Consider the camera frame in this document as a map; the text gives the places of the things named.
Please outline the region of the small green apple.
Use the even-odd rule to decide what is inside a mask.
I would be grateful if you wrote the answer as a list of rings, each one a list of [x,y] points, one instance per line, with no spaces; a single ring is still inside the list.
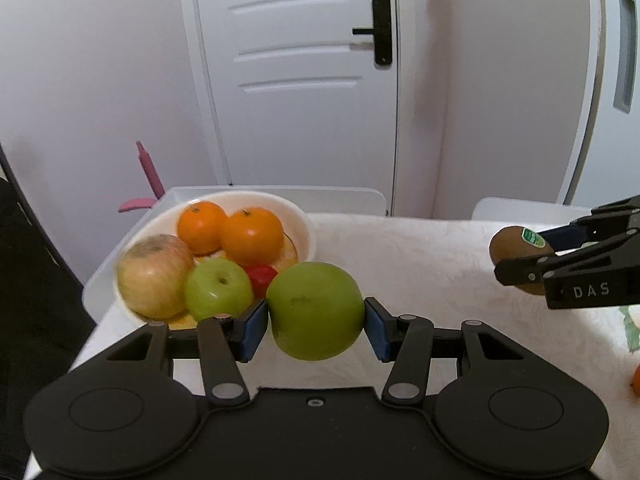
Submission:
[[[207,258],[196,265],[184,285],[186,310],[196,322],[217,314],[238,318],[254,302],[250,278],[236,263]]]

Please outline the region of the large green apple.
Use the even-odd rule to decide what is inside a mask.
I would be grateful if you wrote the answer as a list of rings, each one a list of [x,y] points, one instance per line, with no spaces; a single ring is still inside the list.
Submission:
[[[294,359],[322,361],[346,351],[363,326],[356,281],[331,263],[297,263],[278,274],[266,292],[272,336]]]

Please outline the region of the red yellow apple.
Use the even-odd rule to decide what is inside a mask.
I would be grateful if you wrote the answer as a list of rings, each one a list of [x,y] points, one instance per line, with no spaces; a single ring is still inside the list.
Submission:
[[[123,252],[115,266],[119,295],[134,313],[168,320],[186,308],[184,285],[195,262],[175,235],[145,237]]]

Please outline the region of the white sliding wardrobe door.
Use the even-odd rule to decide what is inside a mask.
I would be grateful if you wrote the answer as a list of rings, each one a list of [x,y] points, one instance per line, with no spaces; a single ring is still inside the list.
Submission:
[[[558,202],[598,206],[639,193],[639,0],[589,0],[589,61]]]

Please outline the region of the floral tablecloth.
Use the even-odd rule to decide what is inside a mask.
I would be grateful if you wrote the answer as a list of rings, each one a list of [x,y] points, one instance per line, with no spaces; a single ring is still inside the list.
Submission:
[[[266,330],[238,362],[244,405],[207,401],[194,330],[135,330],[38,393],[27,441],[45,479],[634,479],[639,402],[622,307],[550,310],[503,285],[495,226],[318,220],[319,255],[393,316],[434,324],[419,405],[390,405],[392,363],[363,331],[299,362]]]

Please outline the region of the red cherry tomato right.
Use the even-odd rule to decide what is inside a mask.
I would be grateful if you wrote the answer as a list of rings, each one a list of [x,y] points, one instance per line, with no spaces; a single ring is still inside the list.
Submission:
[[[244,271],[252,284],[253,294],[256,299],[264,299],[272,280],[278,275],[278,271],[266,264],[244,266]]]

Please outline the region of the orange right in bowl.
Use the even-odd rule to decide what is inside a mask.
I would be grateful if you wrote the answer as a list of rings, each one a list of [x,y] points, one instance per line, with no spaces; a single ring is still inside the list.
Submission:
[[[283,246],[282,223],[265,208],[248,207],[235,211],[222,228],[222,250],[242,266],[272,263],[280,257]]]

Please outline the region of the orange in bowl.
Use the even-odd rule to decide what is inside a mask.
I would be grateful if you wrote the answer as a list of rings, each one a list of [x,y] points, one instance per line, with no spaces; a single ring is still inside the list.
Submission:
[[[282,223],[265,208],[248,207],[235,211],[222,228],[222,250],[242,266],[272,263],[280,257],[283,246]]]
[[[176,234],[194,256],[210,255],[221,248],[222,228],[227,220],[221,206],[200,200],[187,206],[180,214]]]

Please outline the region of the orange left in bowl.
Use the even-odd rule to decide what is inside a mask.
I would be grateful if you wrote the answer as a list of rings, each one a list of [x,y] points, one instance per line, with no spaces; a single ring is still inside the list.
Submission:
[[[180,214],[176,234],[194,256],[210,255],[221,248],[222,228],[227,220],[221,206],[200,200],[187,206]]]

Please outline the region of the white fruit bowl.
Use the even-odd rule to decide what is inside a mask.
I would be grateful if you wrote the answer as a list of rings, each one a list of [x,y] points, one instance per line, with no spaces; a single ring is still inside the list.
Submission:
[[[260,207],[272,211],[280,219],[284,229],[284,246],[280,253],[280,257],[276,261],[269,263],[269,265],[278,272],[289,268],[294,263],[310,261],[316,255],[316,233],[314,232],[310,219],[303,212],[303,209],[300,209],[296,203],[292,203],[290,200],[277,196],[276,194],[245,190],[208,194],[201,193],[200,196],[190,198],[190,200],[186,201],[183,200],[182,203],[178,203],[175,206],[169,206],[168,209],[162,211],[160,211],[160,206],[158,206],[157,210],[151,211],[153,215],[144,219],[140,228],[136,228],[134,230],[134,234],[132,234],[130,239],[125,242],[122,249],[117,249],[116,256],[119,257],[120,254],[126,252],[126,249],[131,247],[133,244],[136,244],[139,240],[143,240],[145,237],[157,234],[177,235],[176,226],[180,214],[182,214],[187,206],[199,202],[200,200],[208,200],[209,202],[221,206],[228,216],[234,214],[235,211],[248,207]],[[221,247],[213,254],[206,256],[194,256],[195,264],[198,264],[207,258],[229,259]],[[124,304],[122,297],[119,295],[115,281],[115,266],[116,264],[114,263],[113,289],[116,304],[119,305],[126,315],[138,324],[153,321],[154,318],[145,318],[144,316],[138,315]],[[173,318],[161,321],[166,321],[169,327],[174,330],[186,330],[187,328],[195,328],[196,326],[194,318],[192,318],[187,310],[183,310]]]

